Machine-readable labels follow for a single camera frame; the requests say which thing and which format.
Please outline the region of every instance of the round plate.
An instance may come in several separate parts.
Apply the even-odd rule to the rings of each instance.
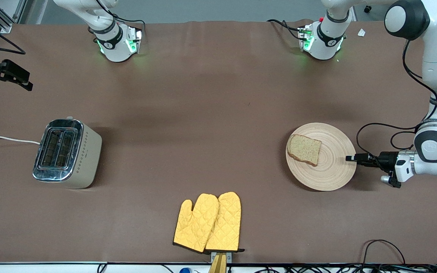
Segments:
[[[294,177],[314,190],[336,190],[354,176],[357,163],[345,161],[354,155],[355,148],[340,130],[325,123],[309,123],[296,129],[292,135],[304,135],[320,140],[318,166],[294,160],[286,148],[286,161]]]

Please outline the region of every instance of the white cable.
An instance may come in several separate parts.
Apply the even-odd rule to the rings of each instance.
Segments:
[[[14,139],[14,138],[7,138],[7,137],[5,137],[5,136],[0,136],[0,138],[1,138],[2,140],[11,140],[11,141],[26,142],[26,143],[33,143],[33,144],[36,144],[36,145],[40,145],[40,142],[31,141],[31,140],[16,140],[16,139]]]

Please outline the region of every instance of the brown tablecloth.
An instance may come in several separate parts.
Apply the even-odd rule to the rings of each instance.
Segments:
[[[303,124],[354,141],[365,123],[407,127],[425,114],[429,92],[403,71],[404,40],[382,22],[352,23],[329,61],[270,23],[189,22],[147,26],[141,54],[112,63],[86,28],[16,25],[8,37],[28,53],[0,52],[35,85],[0,83],[0,135],[39,141],[50,121],[74,116],[104,141],[94,185],[68,190],[32,178],[37,145],[0,140],[0,261],[207,261],[172,245],[180,204],[235,191],[246,249],[235,262],[358,262],[383,238],[408,263],[437,263],[437,177],[399,190],[360,166],[340,190],[314,192],[286,165]],[[422,50],[408,52],[414,71]],[[391,151],[393,132],[370,128],[361,142]],[[375,245],[369,261],[399,256]]]

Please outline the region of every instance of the oven mitt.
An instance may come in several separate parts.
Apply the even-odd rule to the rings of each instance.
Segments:
[[[235,192],[227,192],[218,198],[220,204],[217,220],[208,239],[206,250],[210,252],[240,252],[241,199]]]
[[[215,195],[206,193],[198,197],[195,207],[191,200],[183,201],[173,244],[202,253],[217,219],[218,202]]]

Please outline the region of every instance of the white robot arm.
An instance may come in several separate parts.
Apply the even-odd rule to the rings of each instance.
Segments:
[[[368,5],[392,4],[395,0],[321,0],[327,8],[323,21],[313,22],[300,29],[300,48],[319,60],[328,60],[340,50],[345,30],[352,21],[350,8],[366,3]]]
[[[419,124],[415,137],[416,150],[382,152],[375,159],[369,154],[356,154],[358,164],[374,164],[389,175],[384,183],[400,187],[415,174],[437,175],[437,0],[399,0],[388,9],[385,28],[391,35],[410,41],[424,41],[423,82],[432,89],[429,110]]]
[[[138,53],[142,31],[116,22],[116,19],[101,7],[101,5],[106,8],[115,7],[118,0],[53,1],[56,5],[76,14],[90,26],[97,37],[101,52],[110,61],[122,62],[132,54]]]

